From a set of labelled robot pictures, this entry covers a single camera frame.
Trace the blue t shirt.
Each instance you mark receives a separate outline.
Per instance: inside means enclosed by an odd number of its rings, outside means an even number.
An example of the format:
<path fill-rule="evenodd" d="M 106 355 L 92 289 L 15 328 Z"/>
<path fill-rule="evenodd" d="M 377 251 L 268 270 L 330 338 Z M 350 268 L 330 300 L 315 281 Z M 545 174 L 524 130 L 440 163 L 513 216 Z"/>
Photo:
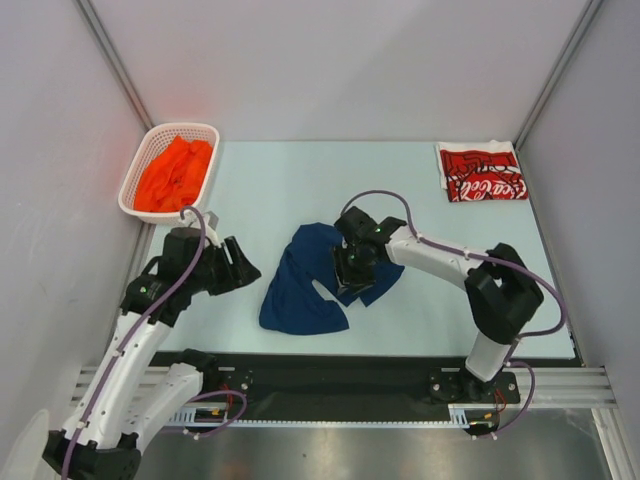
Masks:
<path fill-rule="evenodd" d="M 261 305 L 262 328 L 299 336 L 345 331 L 349 328 L 345 307 L 357 300 L 370 306 L 401 278 L 402 266 L 378 264 L 371 288 L 359 294 L 340 294 L 332 250 L 341 244 L 341 234 L 331 225 L 313 223 L 296 230 Z"/>

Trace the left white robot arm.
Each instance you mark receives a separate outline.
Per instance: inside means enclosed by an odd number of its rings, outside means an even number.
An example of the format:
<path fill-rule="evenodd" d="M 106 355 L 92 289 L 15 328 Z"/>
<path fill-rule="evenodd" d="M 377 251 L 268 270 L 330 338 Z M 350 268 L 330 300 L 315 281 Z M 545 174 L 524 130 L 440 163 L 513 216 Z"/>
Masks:
<path fill-rule="evenodd" d="M 245 393 L 225 384 L 214 355 L 179 353 L 140 401 L 147 367 L 194 296 L 217 296 L 261 276 L 235 237 L 176 227 L 126 288 L 111 343 L 72 415 L 48 434 L 44 461 L 64 479 L 131 479 L 151 440 L 188 403 L 218 398 L 245 410 Z"/>

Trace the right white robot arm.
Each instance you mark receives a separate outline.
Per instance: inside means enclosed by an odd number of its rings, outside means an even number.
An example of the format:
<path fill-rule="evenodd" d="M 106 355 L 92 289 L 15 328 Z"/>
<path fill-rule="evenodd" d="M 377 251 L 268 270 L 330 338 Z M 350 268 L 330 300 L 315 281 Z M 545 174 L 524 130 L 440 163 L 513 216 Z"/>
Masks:
<path fill-rule="evenodd" d="M 459 382 L 473 401 L 493 394 L 517 335 L 544 299 L 517 252 L 503 243 L 485 255 L 466 252 L 422 236 L 406 220 L 378 223 L 357 207 L 342 213 L 334 227 L 342 236 L 332 251 L 339 293 L 370 293 L 381 265 L 420 270 L 466 293 L 477 335 Z"/>

